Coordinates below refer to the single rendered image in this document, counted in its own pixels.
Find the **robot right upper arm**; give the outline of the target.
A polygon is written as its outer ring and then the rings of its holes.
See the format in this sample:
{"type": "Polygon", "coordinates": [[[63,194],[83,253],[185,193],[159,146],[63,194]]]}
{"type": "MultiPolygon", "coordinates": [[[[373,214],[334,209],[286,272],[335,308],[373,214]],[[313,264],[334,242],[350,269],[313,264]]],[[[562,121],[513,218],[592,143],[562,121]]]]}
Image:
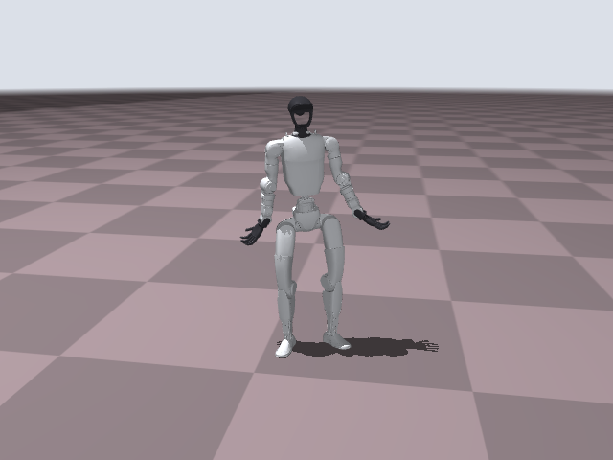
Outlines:
{"type": "Polygon", "coordinates": [[[265,165],[264,169],[267,177],[264,178],[260,187],[262,190],[267,192],[268,194],[276,191],[277,188],[277,177],[278,177],[278,168],[279,168],[279,157],[283,152],[284,140],[273,140],[266,144],[265,146],[265,165]]]}

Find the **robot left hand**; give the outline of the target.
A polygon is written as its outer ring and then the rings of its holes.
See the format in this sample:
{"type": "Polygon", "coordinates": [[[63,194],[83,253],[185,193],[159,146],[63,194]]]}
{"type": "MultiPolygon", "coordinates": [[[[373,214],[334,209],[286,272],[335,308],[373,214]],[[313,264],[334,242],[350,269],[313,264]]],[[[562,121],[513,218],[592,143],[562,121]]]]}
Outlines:
{"type": "Polygon", "coordinates": [[[378,221],[381,220],[381,218],[372,218],[366,214],[367,213],[365,210],[363,210],[363,212],[358,209],[354,211],[354,215],[357,216],[359,220],[363,219],[366,223],[377,228],[378,230],[386,229],[390,225],[389,221],[387,221],[386,223],[380,223],[378,221]]]}

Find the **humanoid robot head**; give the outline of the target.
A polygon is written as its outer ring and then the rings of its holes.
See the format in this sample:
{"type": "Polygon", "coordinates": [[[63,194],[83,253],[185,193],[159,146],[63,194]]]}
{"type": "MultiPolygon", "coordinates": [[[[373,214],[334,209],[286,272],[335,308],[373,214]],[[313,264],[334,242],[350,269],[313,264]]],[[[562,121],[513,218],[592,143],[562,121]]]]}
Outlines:
{"type": "Polygon", "coordinates": [[[306,138],[310,136],[311,134],[307,134],[306,132],[307,132],[307,128],[309,127],[311,123],[312,114],[313,114],[313,105],[311,101],[308,98],[303,97],[303,96],[294,97],[293,99],[290,100],[288,104],[288,111],[290,112],[292,121],[295,125],[294,131],[299,133],[297,135],[291,135],[291,136],[298,137],[298,138],[306,138]],[[296,113],[297,115],[302,116],[305,112],[309,112],[308,122],[306,124],[298,125],[294,118],[294,114],[296,113]]]}

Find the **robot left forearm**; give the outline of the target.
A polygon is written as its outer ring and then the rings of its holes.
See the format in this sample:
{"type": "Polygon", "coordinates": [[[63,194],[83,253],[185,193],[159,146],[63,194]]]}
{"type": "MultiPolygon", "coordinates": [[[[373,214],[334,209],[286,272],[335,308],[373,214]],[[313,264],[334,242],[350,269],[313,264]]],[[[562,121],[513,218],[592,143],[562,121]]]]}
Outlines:
{"type": "Polygon", "coordinates": [[[363,208],[360,206],[359,200],[353,191],[351,180],[346,186],[340,186],[340,194],[343,195],[349,208],[352,209],[352,215],[357,218],[357,216],[354,215],[354,211],[358,209],[363,212],[363,208]]]}

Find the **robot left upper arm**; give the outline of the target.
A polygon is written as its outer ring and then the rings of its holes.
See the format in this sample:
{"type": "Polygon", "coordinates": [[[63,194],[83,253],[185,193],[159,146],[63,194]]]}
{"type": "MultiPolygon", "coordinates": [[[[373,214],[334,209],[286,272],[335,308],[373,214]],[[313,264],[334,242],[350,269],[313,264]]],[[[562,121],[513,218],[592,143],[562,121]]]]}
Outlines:
{"type": "Polygon", "coordinates": [[[328,152],[329,166],[335,183],[339,186],[346,186],[350,181],[350,175],[342,172],[342,158],[339,150],[339,143],[334,137],[322,136],[325,142],[325,151],[328,152]]]}

